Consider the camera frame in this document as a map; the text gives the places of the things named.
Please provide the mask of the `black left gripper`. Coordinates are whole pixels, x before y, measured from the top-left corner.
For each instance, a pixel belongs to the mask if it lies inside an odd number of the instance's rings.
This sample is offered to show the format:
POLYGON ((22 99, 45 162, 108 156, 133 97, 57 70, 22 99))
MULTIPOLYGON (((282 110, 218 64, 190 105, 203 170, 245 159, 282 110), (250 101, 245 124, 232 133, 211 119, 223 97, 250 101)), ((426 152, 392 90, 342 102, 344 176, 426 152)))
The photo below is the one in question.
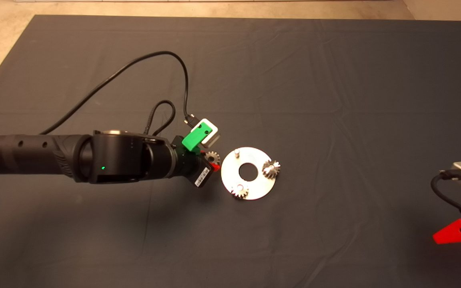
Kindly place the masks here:
POLYGON ((214 172, 220 171, 220 163, 210 160, 206 151, 199 154, 189 151, 183 144, 182 136, 175 136, 172 140, 172 172, 168 177, 184 177, 197 188, 203 187, 214 172))

